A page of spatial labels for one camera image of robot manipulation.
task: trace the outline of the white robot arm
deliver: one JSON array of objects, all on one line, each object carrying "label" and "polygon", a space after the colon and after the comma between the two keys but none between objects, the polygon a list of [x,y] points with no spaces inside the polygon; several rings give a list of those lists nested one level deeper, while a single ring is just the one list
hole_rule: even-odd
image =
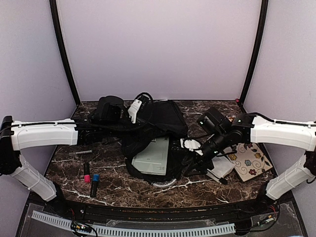
[{"label": "white robot arm", "polygon": [[238,143],[273,143],[306,150],[289,169],[261,187],[258,205],[272,204],[292,188],[315,178],[316,123],[313,121],[281,121],[252,113],[239,114],[231,123],[215,108],[210,108],[197,122],[212,136],[201,147],[203,155],[200,164],[194,167],[196,170],[207,167],[205,164],[210,164],[210,159]]},{"label": "white robot arm", "polygon": [[[130,107],[132,109],[128,111],[132,124],[136,123],[136,114],[143,101],[144,97],[135,99]],[[96,111],[90,114],[91,120],[101,124],[106,121],[118,121],[122,107],[123,101],[120,98],[103,97]],[[11,116],[6,116],[0,127],[0,175],[10,175],[17,179],[28,190],[34,191],[48,202],[57,213],[64,214],[68,208],[59,185],[43,177],[26,161],[20,151],[49,145],[87,145],[102,141],[104,137],[119,136],[124,133],[123,128],[93,124],[87,119],[22,122],[13,121]]]}]

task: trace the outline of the black bag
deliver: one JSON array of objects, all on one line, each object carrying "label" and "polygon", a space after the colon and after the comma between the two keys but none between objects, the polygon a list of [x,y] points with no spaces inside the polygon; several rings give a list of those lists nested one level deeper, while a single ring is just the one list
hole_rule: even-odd
[{"label": "black bag", "polygon": [[[126,157],[125,163],[130,175],[144,179],[149,183],[165,182],[173,178],[179,178],[183,165],[181,159],[183,155],[172,150],[173,143],[180,138],[186,137],[188,126],[186,125],[183,114],[174,101],[156,101],[149,104],[143,112],[137,114],[137,118],[147,121],[153,109],[149,123],[142,129],[124,136],[122,139],[121,151]],[[161,136],[169,136],[169,152],[166,175],[142,174],[133,165],[133,158],[143,151],[150,142]]]}]

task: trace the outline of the marble tabletop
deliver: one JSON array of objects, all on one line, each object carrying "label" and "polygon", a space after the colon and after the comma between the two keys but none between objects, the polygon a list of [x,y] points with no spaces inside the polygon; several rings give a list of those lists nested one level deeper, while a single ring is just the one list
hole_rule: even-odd
[{"label": "marble tabletop", "polygon": [[[209,107],[215,106],[230,117],[240,113],[235,101],[176,101],[189,127],[190,136],[204,131],[197,118]],[[74,116],[84,118],[97,102],[82,102]],[[92,150],[85,155],[69,153]],[[90,197],[90,184],[83,180],[83,163],[90,163],[90,173],[99,174],[96,197]],[[182,177],[174,186],[160,189],[129,175],[119,143],[88,146],[58,146],[48,167],[47,178],[57,182],[68,200],[84,203],[137,208],[201,207],[253,199],[260,186],[273,178],[271,171],[243,183],[235,171],[226,179],[227,185],[217,183],[205,175]]]}]

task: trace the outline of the marker pen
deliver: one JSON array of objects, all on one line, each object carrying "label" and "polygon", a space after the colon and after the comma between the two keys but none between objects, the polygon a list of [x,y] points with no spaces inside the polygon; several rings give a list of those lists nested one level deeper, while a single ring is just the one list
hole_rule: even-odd
[{"label": "marker pen", "polygon": [[90,183],[90,165],[89,165],[89,163],[83,164],[83,175],[84,175],[84,182]]},{"label": "marker pen", "polygon": [[94,174],[91,183],[90,197],[95,197],[97,195],[98,183],[99,183],[99,175]]}]

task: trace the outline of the black frame pole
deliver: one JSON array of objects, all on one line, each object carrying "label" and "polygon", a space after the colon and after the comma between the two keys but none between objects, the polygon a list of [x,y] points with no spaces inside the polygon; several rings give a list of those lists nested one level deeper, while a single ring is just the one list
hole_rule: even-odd
[{"label": "black frame pole", "polygon": [[66,77],[68,80],[68,84],[71,90],[71,93],[73,95],[73,98],[75,100],[76,105],[78,106],[81,101],[79,98],[79,94],[75,85],[75,81],[73,78],[73,74],[71,73],[67,53],[66,53],[66,48],[63,40],[63,35],[60,27],[60,21],[59,21],[59,16],[58,16],[58,9],[57,9],[57,2],[56,0],[49,0],[50,4],[50,11],[51,11],[51,17],[53,19],[53,24],[54,24],[54,29],[55,29],[55,34],[56,34],[56,39],[59,47],[59,52],[61,56],[61,60],[64,65]]},{"label": "black frame pole", "polygon": [[266,22],[266,17],[267,17],[268,2],[269,2],[269,0],[262,0],[262,2],[261,2],[261,10],[260,10],[260,17],[259,17],[259,23],[258,23],[258,28],[257,28],[257,35],[256,35],[256,39],[255,39],[255,44],[253,46],[253,51],[252,51],[252,55],[251,55],[250,64],[249,64],[247,76],[245,79],[245,83],[243,85],[240,98],[237,99],[237,103],[240,107],[243,107],[247,93],[249,91],[252,76],[253,76],[253,73],[254,73],[254,70],[256,67],[256,63],[257,63],[257,59],[258,59],[258,55],[259,55],[259,50],[260,50],[260,45],[261,45],[261,40],[262,40],[262,35],[263,35],[263,29],[265,27],[265,22]]}]

